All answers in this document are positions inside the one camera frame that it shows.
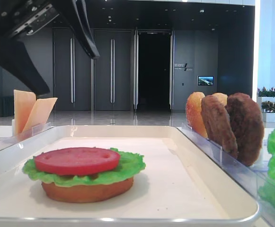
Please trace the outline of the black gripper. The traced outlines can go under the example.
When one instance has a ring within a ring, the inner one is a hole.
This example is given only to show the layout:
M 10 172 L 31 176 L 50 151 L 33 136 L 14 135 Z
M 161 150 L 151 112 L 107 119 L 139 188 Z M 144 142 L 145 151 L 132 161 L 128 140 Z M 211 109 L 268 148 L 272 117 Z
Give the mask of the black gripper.
M 85 0 L 0 0 L 0 66 L 37 95 L 50 89 L 23 42 L 8 38 L 33 35 L 61 15 L 86 54 L 100 57 L 87 16 Z

